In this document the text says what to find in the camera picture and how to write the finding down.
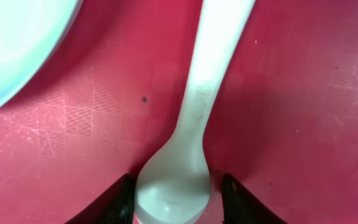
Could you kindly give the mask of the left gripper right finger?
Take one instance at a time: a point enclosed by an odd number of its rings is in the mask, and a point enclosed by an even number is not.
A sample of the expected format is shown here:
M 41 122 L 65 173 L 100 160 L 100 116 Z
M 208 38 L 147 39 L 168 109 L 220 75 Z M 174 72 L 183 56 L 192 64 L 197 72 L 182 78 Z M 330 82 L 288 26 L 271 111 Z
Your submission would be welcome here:
M 287 224 L 231 174 L 221 181 L 224 224 Z

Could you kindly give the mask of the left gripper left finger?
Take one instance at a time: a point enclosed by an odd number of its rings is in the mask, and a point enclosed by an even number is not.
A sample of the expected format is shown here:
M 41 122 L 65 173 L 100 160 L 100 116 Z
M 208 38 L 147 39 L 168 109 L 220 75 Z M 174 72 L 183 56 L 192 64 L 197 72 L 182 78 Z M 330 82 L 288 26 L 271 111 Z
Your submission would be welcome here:
M 65 224 L 132 224 L 135 178 L 124 174 Z

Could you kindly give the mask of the white plastic spoon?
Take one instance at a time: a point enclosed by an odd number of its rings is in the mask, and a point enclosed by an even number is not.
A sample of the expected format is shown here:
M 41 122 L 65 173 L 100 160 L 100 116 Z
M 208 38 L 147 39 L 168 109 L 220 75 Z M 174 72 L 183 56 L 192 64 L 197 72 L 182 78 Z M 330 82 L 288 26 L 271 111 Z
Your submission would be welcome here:
M 203 135 L 255 0 L 204 0 L 177 125 L 136 181 L 139 223 L 195 223 L 211 195 Z

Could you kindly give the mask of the light blue round plate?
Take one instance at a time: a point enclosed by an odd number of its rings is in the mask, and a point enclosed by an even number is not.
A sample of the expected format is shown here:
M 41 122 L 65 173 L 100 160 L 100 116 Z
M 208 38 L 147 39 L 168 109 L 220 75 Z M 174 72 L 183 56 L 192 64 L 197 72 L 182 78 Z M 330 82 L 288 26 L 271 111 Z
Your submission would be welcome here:
M 66 36 L 82 0 L 0 0 L 0 107 L 37 73 Z

